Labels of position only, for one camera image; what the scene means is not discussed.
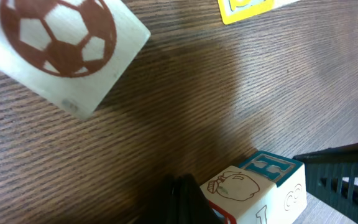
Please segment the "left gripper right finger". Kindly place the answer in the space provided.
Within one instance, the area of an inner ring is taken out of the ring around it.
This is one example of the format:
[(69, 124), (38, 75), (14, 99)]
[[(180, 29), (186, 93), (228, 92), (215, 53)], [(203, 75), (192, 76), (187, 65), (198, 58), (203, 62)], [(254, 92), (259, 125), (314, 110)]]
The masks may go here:
[(220, 218), (209, 206), (195, 178), (186, 174), (181, 179), (178, 201), (179, 224), (222, 224)]

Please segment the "blue H letter block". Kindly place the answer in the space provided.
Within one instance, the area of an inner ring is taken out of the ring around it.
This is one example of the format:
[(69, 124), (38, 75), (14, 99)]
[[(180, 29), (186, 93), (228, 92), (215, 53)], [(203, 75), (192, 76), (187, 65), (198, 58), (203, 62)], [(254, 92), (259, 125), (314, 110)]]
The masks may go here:
[(293, 223), (306, 208), (304, 163), (258, 151), (239, 168), (255, 174), (261, 189), (246, 212), (245, 223)]

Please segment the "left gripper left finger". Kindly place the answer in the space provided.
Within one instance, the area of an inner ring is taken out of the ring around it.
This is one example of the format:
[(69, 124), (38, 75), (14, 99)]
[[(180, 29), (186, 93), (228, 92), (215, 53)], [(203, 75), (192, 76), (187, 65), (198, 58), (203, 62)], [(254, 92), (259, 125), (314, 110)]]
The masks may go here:
[(165, 176), (135, 224), (178, 224), (177, 187), (177, 178)]

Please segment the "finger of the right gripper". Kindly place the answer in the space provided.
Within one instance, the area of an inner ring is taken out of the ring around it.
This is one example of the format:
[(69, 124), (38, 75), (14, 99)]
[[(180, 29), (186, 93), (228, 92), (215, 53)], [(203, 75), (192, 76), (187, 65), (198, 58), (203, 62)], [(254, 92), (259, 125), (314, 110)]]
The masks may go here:
[(358, 223), (358, 143), (299, 154), (306, 191)]

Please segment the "wooden block green side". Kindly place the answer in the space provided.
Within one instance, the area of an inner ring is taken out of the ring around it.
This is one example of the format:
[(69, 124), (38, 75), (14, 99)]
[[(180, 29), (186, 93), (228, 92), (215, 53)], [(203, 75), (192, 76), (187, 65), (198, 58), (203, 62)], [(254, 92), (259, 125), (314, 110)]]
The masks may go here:
[(201, 185), (211, 208), (224, 223), (272, 223), (275, 184), (265, 177), (229, 166)]

